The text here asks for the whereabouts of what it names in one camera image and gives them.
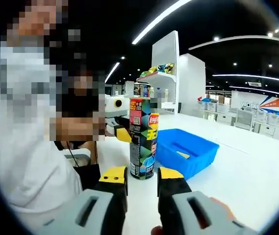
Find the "blue tray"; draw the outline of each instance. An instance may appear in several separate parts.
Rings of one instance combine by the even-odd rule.
[[[158,132],[155,159],[164,167],[177,170],[188,180],[213,162],[219,147],[180,129],[164,130]],[[189,157],[185,158],[177,151]]]

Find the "white counter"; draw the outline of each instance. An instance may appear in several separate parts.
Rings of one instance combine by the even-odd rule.
[[[159,129],[179,128],[220,145],[211,166],[187,181],[229,205],[235,217],[261,231],[279,210],[279,141],[202,118],[161,115]],[[129,144],[115,137],[97,143],[101,173],[129,165]],[[128,177],[128,212],[123,234],[148,235],[161,225],[157,210],[157,174],[140,181]]]

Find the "white shirt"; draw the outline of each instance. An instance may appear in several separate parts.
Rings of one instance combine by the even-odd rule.
[[[55,70],[40,47],[0,47],[0,190],[31,231],[81,192],[79,175],[49,137]],[[43,87],[42,91],[34,87]]]

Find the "white shelf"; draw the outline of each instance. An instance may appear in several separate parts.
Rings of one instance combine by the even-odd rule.
[[[166,79],[171,79],[173,80],[174,82],[176,82],[176,77],[172,74],[168,74],[168,73],[165,73],[165,72],[154,72],[154,73],[151,73],[147,76],[144,76],[144,77],[139,77],[137,78],[136,80],[138,82],[154,82],[154,83],[162,83],[164,82]]]
[[[174,103],[171,102],[163,102],[161,103],[161,109],[175,109],[176,106]]]

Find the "lay's chip canister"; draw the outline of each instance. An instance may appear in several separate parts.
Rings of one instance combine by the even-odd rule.
[[[145,180],[153,176],[159,114],[151,113],[150,98],[131,98],[129,102],[130,173]]]

